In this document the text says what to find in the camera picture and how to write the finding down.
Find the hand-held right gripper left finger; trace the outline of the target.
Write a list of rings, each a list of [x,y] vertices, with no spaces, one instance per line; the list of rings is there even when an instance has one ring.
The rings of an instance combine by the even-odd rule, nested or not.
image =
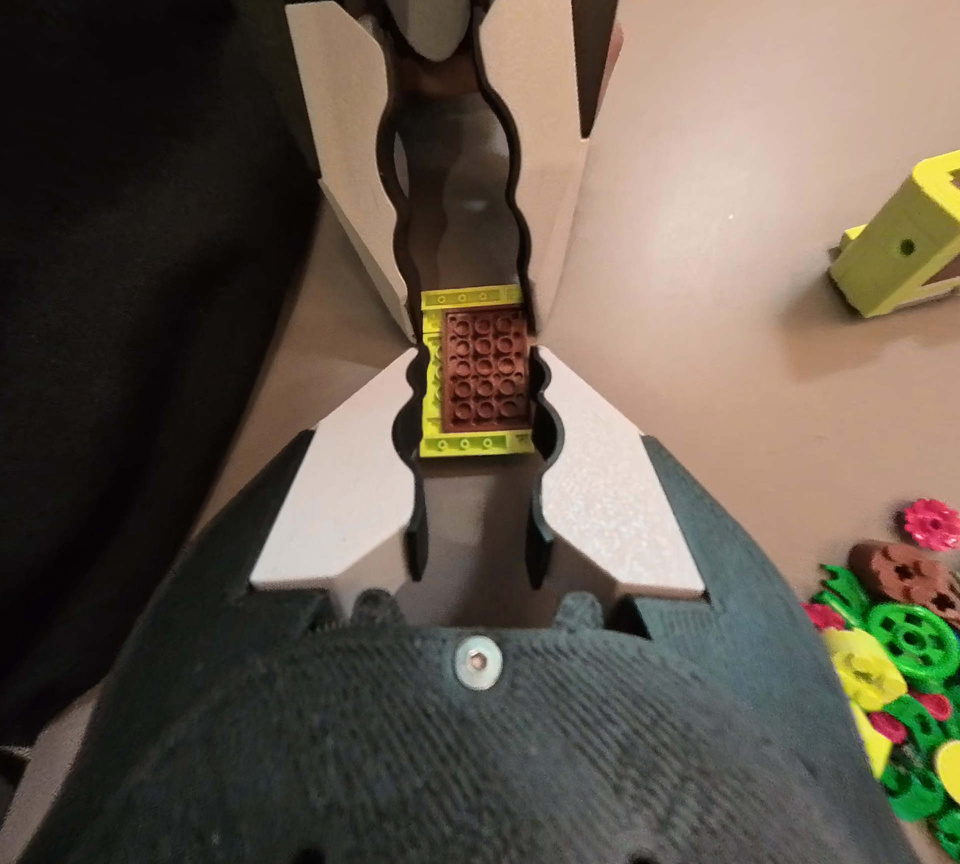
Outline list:
[[[395,428],[415,396],[417,357],[408,348],[308,434],[249,575],[254,589],[325,590],[349,614],[366,590],[394,594],[423,577],[424,490]]]

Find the lime toy brick pot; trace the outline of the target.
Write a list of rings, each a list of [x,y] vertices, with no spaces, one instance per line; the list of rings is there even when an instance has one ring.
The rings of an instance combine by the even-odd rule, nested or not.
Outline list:
[[[959,152],[916,164],[867,224],[846,230],[828,273],[864,318],[957,293]]]

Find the pile of small toy pieces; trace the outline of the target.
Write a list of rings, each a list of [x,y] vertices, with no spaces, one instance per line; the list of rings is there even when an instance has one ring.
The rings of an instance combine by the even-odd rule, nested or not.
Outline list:
[[[802,607],[846,696],[872,778],[894,816],[959,858],[958,508],[915,498],[894,538],[819,565]]]

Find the lime and brown toy panel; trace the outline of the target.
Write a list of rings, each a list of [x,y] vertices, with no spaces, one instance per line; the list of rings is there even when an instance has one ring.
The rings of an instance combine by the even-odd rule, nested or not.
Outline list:
[[[429,354],[422,459],[534,452],[530,340],[517,283],[421,293]]]

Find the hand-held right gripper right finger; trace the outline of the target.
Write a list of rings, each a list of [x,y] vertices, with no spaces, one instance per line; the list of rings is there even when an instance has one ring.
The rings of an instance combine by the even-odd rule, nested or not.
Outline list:
[[[531,353],[541,466],[527,577],[562,597],[701,598],[706,585],[643,432],[546,347]]]

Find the person's black jacket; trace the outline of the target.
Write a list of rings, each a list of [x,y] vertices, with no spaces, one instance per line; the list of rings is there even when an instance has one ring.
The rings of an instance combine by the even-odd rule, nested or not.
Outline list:
[[[241,0],[2,0],[3,747],[111,669],[309,251],[254,34]]]

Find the person's left hand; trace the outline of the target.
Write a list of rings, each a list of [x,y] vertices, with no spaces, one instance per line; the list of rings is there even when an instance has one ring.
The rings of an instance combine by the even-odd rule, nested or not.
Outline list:
[[[444,100],[480,91],[473,50],[468,46],[441,62],[415,54],[398,55],[395,74],[401,93],[410,98]]]

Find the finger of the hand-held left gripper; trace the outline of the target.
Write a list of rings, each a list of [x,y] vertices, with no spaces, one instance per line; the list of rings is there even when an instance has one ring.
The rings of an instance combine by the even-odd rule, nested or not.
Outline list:
[[[590,147],[581,133],[571,0],[492,0],[478,26],[486,84],[509,119],[510,196],[529,236],[534,327],[546,329]]]
[[[378,159],[389,103],[383,47],[332,0],[290,3],[285,15],[321,190],[390,316],[414,342],[407,285],[394,250],[398,210]]]

